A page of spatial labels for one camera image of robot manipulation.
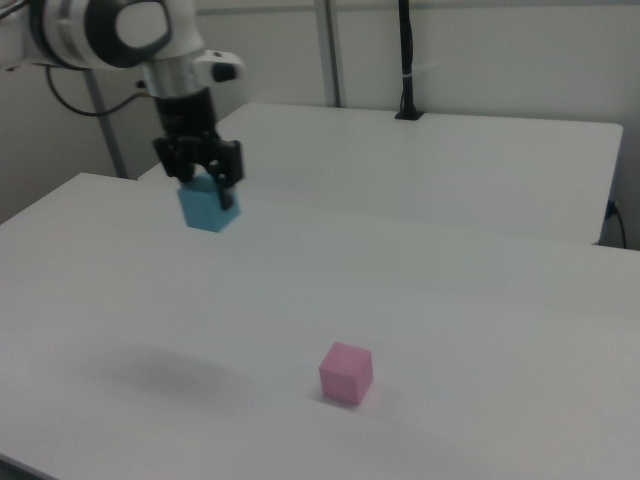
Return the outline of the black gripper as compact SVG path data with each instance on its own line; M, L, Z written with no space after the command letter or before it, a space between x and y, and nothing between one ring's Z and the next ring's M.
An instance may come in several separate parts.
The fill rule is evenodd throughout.
M229 210L234 205L235 185L244 179L242 145L239 141L219 141L216 115L208 88L175 98L154 98L163 135L152 145L167 176L181 183L189 183L195 175L195 166L211 164L216 160L215 180L221 207Z

